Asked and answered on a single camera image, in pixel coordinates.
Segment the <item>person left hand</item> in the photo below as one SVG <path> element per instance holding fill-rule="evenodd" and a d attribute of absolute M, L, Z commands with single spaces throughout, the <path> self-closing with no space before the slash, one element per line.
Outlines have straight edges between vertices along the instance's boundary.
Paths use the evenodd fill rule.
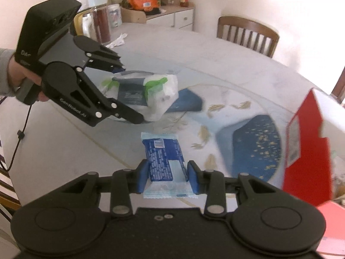
<path fill-rule="evenodd" d="M 18 64 L 14 56 L 9 60 L 7 74 L 9 85 L 13 90 L 17 90 L 26 79 L 31 80 L 38 86 L 40 86 L 42 82 L 40 76 Z"/>

